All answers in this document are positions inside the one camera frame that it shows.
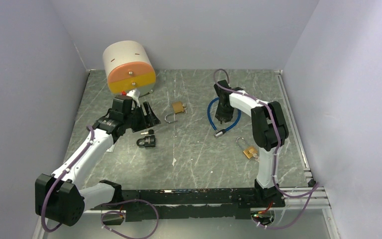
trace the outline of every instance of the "wall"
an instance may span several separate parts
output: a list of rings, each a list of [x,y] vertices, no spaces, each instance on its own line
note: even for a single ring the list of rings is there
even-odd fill
[[[63,160],[86,70],[47,0],[0,0],[0,238],[33,235],[34,181]]]
[[[284,73],[342,238],[382,238],[382,0],[321,0]]]
[[[157,69],[283,69],[318,0],[52,0],[86,67],[135,40]]]

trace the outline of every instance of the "combination padlock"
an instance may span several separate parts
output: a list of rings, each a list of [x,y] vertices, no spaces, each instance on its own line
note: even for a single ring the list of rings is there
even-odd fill
[[[247,144],[246,148],[239,144],[239,139],[242,139]],[[258,161],[258,151],[254,146],[250,146],[250,144],[243,137],[236,138],[236,144],[242,149],[242,152],[248,159],[253,157],[256,161]]]
[[[156,147],[156,137],[154,135],[146,136],[144,138],[139,138],[137,140],[138,147]]]

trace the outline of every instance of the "marble surface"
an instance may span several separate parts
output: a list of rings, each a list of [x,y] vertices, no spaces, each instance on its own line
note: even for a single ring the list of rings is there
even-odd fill
[[[252,137],[251,118],[242,114],[236,127],[215,139],[207,116],[207,105],[216,97],[213,88],[214,70],[158,70],[154,92],[140,98],[148,101],[161,124],[154,127],[155,148],[138,148],[139,132],[130,129],[106,152],[92,170],[85,187],[107,179],[123,189],[184,189],[252,187],[258,173],[258,162],[248,160],[235,143],[244,137],[256,146]],[[264,101],[278,101],[285,109],[284,96],[273,71],[228,70],[232,87],[241,87]],[[86,125],[104,115],[114,95],[107,87],[104,71],[91,71],[80,104],[66,159],[80,146],[88,132]],[[167,124],[163,118],[172,111],[171,103],[187,104],[187,114],[178,114],[177,123]],[[213,105],[212,116],[216,105]],[[306,186],[301,155],[295,132],[289,127],[289,138],[279,157],[278,178],[281,187]],[[224,128],[231,123],[220,125]]]

